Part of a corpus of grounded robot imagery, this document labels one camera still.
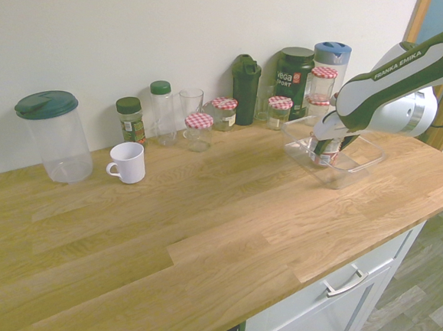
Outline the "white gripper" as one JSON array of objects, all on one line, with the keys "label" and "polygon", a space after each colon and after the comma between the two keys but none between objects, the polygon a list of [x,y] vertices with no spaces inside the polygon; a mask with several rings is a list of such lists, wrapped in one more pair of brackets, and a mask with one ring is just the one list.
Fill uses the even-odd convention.
[{"label": "white gripper", "polygon": [[332,139],[340,139],[341,151],[351,145],[359,135],[349,136],[348,131],[337,112],[328,112],[324,117],[320,117],[311,132],[311,137],[317,139],[313,150],[314,155],[322,157],[324,154],[331,153],[329,145],[331,145]]}]

